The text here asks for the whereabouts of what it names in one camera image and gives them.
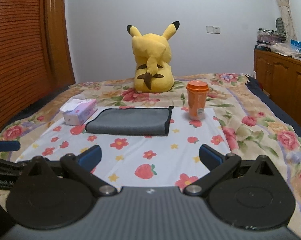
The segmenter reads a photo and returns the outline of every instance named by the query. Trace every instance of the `folded microfiber cloth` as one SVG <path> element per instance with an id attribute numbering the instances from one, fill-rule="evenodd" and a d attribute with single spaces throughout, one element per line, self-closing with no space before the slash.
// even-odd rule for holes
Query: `folded microfiber cloth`
<path id="1" fill-rule="evenodd" d="M 87 123 L 85 129 L 95 134 L 167 136 L 173 108 L 110 108 Z"/>

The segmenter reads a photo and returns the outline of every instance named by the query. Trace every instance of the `gray ribbed surface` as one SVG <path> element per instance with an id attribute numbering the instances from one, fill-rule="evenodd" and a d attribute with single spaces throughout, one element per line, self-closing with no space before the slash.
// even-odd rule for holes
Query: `gray ribbed surface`
<path id="1" fill-rule="evenodd" d="M 185 196 L 177 187 L 153 189 L 149 194 L 149 188 L 123 188 L 68 227 L 15 226 L 1 240 L 298 240 L 286 228 L 260 233 L 232 228 L 215 218 L 201 198 Z"/>

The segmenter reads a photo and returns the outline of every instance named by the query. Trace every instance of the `pikachu plush toy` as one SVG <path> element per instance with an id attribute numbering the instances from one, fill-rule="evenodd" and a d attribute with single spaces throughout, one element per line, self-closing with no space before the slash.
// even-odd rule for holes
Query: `pikachu plush toy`
<path id="1" fill-rule="evenodd" d="M 142 93 L 162 93 L 169 91 L 174 85 L 169 62 L 172 52 L 168 40 L 176 33 L 179 22 L 170 24 L 163 35 L 153 33 L 141 35 L 139 30 L 127 26 L 133 37 L 132 47 L 136 61 L 135 89 Z"/>

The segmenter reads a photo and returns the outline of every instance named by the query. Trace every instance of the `floral bedspread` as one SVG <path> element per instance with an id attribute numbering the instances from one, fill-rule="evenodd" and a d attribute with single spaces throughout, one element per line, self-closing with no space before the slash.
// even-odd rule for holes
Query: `floral bedspread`
<path id="1" fill-rule="evenodd" d="M 176 77 L 173 88 L 161 94 L 140 94 L 133 79 L 86 82 L 71 86 L 30 118 L 6 127 L 0 140 L 20 141 L 18 152 L 0 153 L 15 161 L 40 135 L 62 117 L 60 106 L 71 96 L 83 93 L 95 98 L 99 106 L 179 106 L 187 109 L 186 84 L 201 79 L 210 86 L 206 107 L 215 111 L 231 151 L 242 159 L 254 160 L 258 155 L 270 157 L 294 193 L 296 209 L 288 227 L 301 237 L 301 138 L 293 128 L 278 119 L 257 96 L 246 87 L 243 74 L 199 74 Z M 4 206 L 7 192 L 0 191 Z"/>

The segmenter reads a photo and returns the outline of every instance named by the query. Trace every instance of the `wooden wardrobe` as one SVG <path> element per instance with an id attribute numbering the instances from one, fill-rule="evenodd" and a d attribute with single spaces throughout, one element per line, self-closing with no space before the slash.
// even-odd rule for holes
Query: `wooden wardrobe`
<path id="1" fill-rule="evenodd" d="M 0 131 L 27 106 L 74 83 L 64 0 L 0 0 Z"/>

